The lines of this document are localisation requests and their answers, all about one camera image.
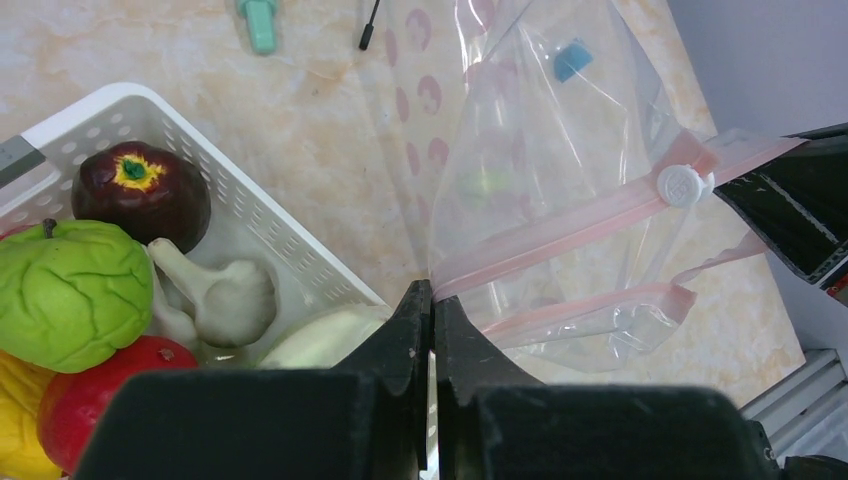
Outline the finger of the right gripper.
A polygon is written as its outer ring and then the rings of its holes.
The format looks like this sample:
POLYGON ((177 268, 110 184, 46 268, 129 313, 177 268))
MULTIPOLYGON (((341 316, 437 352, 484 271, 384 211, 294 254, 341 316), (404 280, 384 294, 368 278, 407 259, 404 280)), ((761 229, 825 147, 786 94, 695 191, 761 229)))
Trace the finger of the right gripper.
POLYGON ((798 135, 801 145, 718 188, 798 277, 847 287, 847 125, 798 135))

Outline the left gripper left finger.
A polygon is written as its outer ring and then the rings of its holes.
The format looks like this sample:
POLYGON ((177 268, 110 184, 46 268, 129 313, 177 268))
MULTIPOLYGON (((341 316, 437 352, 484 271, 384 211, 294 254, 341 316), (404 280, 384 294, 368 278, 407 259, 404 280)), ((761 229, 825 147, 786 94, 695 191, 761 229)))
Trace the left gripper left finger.
POLYGON ((431 288, 315 370, 184 369, 131 377, 78 479, 415 479, 427 467, 431 288))

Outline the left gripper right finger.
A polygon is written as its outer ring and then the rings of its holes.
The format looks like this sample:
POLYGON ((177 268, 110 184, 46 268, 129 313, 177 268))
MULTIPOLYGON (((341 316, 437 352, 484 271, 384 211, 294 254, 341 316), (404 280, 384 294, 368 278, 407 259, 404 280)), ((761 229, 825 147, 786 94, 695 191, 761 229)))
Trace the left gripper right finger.
POLYGON ((762 429, 722 393, 683 385, 547 385, 433 306, 444 479, 777 479, 762 429))

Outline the green toy napa cabbage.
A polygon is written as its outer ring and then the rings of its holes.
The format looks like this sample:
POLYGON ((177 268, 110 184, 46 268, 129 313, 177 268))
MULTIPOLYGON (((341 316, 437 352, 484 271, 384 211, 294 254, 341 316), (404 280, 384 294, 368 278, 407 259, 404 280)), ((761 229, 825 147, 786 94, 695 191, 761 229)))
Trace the green toy napa cabbage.
POLYGON ((348 304, 284 331, 259 356, 256 369, 331 368, 357 349, 394 313, 387 305, 348 304))

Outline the clear pink zip top bag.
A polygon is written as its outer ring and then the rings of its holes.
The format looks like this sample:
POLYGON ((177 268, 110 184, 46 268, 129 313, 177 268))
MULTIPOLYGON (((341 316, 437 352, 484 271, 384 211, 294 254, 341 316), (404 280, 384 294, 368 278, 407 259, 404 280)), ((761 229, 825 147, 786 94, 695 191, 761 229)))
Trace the clear pink zip top bag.
POLYGON ((369 46, 395 76, 436 300, 455 298, 507 355, 595 373, 674 334, 702 271, 762 252, 753 233, 673 267, 685 220, 724 185, 797 146, 682 126, 610 1, 381 1, 369 46), (594 59, 564 83, 553 58, 594 59), (510 189, 467 198, 503 171, 510 189))

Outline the red toy apple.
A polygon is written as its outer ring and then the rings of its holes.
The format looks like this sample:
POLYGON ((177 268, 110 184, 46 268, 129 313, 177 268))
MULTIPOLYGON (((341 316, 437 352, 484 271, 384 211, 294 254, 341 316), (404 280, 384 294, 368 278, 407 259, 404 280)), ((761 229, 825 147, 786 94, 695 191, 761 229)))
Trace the red toy apple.
POLYGON ((37 439, 48 459, 71 475, 99 418, 128 379, 147 371, 198 366, 194 354, 179 343, 142 335, 95 367, 56 375, 40 402, 37 439))

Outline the green toy apple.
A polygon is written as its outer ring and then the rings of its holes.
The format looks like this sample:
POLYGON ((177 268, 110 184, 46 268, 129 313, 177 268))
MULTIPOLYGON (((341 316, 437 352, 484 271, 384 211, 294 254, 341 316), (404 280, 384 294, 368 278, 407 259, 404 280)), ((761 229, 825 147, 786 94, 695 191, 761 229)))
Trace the green toy apple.
POLYGON ((154 270, 120 227, 44 219, 1 242, 1 349, 78 373, 130 346, 150 326, 154 270))

